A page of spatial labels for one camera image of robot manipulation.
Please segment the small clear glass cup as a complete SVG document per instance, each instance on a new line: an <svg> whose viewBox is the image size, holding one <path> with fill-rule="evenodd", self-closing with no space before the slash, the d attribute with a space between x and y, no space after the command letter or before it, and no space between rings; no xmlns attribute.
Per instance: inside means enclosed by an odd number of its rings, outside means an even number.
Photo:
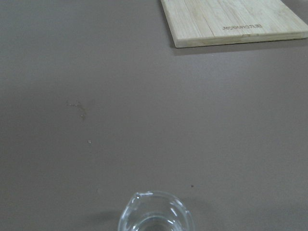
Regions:
<svg viewBox="0 0 308 231"><path fill-rule="evenodd" d="M194 231L187 206L178 197L162 191L137 192L123 210L119 231Z"/></svg>

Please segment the wooden cutting board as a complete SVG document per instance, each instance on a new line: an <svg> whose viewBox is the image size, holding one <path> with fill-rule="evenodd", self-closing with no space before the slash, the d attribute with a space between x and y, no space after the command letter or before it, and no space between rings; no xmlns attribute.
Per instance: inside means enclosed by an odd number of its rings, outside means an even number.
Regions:
<svg viewBox="0 0 308 231"><path fill-rule="evenodd" d="M308 25L280 0L163 0L176 48L306 39Z"/></svg>

